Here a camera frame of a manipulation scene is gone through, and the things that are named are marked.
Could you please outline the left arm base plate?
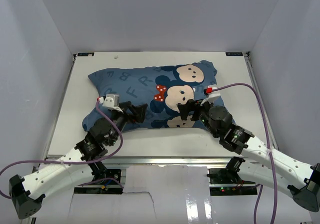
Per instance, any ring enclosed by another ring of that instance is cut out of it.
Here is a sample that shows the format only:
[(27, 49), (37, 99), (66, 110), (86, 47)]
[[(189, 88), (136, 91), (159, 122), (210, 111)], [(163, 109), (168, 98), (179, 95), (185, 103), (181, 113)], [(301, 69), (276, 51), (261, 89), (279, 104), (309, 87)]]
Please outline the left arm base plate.
[(93, 183), (74, 188), (75, 194), (90, 195), (120, 195), (123, 193), (122, 170), (107, 169), (100, 177), (95, 177)]

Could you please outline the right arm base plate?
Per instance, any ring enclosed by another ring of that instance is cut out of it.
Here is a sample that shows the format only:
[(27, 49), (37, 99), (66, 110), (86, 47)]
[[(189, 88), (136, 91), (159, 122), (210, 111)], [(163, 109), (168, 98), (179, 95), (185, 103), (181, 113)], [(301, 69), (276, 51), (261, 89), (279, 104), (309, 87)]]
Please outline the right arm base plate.
[(257, 195), (257, 184), (244, 181), (238, 175), (244, 158), (232, 157), (225, 168), (210, 168), (207, 172), (212, 197)]

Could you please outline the blue cartoon print pillowcase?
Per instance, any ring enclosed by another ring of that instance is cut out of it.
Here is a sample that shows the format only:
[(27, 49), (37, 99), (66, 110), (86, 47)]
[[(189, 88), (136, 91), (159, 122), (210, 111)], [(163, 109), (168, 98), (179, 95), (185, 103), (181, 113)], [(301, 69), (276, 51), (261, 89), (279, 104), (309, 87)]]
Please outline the blue cartoon print pillowcase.
[(99, 96), (119, 95), (120, 102), (148, 104), (142, 124), (129, 123), (124, 131), (137, 128), (204, 128), (200, 121), (182, 120), (178, 104), (205, 98), (204, 89), (216, 85), (217, 70), (206, 60), (191, 64), (133, 69), (107, 68), (88, 75)]

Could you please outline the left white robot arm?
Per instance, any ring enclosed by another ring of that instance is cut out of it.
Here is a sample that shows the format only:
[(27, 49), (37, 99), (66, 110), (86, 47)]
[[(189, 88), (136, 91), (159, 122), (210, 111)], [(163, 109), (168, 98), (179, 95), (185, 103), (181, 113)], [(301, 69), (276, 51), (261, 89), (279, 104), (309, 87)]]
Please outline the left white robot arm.
[(56, 161), (46, 160), (44, 167), (26, 176), (9, 180), (9, 196), (20, 220), (37, 213), (45, 199), (78, 185), (99, 184), (111, 179), (102, 163), (109, 158), (107, 146), (123, 142), (127, 124), (145, 120), (147, 104), (118, 103), (114, 98), (97, 99), (95, 111), (101, 115), (85, 138)]

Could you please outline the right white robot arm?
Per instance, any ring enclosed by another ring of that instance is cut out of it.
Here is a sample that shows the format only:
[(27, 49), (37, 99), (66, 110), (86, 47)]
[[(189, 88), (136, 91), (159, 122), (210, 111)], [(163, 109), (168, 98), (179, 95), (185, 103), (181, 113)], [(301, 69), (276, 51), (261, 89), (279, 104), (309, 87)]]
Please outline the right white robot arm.
[(300, 207), (319, 212), (319, 164), (312, 166), (269, 148), (252, 132), (234, 124), (232, 115), (225, 107), (194, 100), (178, 104), (177, 107), (183, 120), (192, 112), (192, 119), (200, 121), (225, 149), (259, 163), (256, 166), (246, 164), (241, 158), (232, 158), (225, 174), (229, 182), (236, 184), (240, 180), (248, 180), (271, 188), (277, 187)]

